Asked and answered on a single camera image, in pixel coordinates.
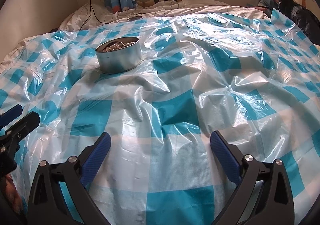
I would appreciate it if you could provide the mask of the black plastic bag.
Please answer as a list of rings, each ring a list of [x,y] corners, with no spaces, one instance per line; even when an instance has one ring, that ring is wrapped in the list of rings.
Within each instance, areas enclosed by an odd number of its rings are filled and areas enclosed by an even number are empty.
[[[279,0],[278,11],[292,20],[313,44],[319,45],[319,20],[311,11],[294,0]]]

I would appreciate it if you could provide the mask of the white quilted bed cover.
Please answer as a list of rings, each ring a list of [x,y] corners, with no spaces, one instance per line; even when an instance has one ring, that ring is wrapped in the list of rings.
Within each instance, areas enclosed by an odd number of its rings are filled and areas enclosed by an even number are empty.
[[[61,22],[59,30],[62,31],[78,31],[83,25],[83,29],[91,29],[100,25],[98,21],[106,23],[124,22],[124,20],[133,16],[149,17],[173,17],[188,14],[202,13],[227,13],[246,19],[266,19],[267,15],[263,11],[254,7],[242,7],[229,5],[216,0],[182,0],[182,1],[162,1],[150,7],[140,7],[130,9],[124,12],[111,13],[107,8],[101,5],[93,5],[94,12],[98,19],[94,16],[89,17],[89,5],[86,4],[78,10],[70,14]]]

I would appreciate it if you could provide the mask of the blue checkered plastic sheet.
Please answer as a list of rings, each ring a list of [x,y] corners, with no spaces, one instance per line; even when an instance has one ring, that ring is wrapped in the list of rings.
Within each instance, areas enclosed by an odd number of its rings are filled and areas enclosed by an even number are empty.
[[[95,49],[137,37],[142,62],[100,70]],[[13,181],[27,202],[39,162],[78,155],[102,132],[111,150],[89,193],[111,224],[211,224],[235,185],[210,146],[218,130],[258,161],[283,161],[295,221],[319,195],[319,49],[281,13],[140,19],[24,40],[1,64],[1,111],[40,125]]]

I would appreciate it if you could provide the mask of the round metal tin lid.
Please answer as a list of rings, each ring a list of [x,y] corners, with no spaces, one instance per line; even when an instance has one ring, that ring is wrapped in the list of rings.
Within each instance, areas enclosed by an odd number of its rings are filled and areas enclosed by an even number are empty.
[[[133,16],[126,20],[126,22],[134,22],[136,20],[143,19],[143,16]]]

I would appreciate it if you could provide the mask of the round metal tin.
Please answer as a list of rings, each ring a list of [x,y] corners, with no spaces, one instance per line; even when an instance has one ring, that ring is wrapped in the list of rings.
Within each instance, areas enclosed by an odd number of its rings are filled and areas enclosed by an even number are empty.
[[[95,49],[100,70],[104,74],[118,74],[138,66],[142,52],[137,37],[121,37],[100,44]]]

